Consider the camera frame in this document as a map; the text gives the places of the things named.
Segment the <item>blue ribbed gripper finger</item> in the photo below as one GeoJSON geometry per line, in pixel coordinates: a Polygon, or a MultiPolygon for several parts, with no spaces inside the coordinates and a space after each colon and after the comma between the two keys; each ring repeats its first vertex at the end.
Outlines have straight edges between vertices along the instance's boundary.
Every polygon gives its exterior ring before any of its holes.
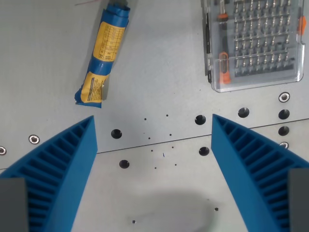
{"type": "Polygon", "coordinates": [[[288,172],[309,163],[276,142],[213,114],[211,149],[250,232],[289,232],[288,172]]]}
{"type": "Polygon", "coordinates": [[[69,232],[98,151],[90,116],[20,158],[1,178],[26,182],[31,232],[69,232]]]}

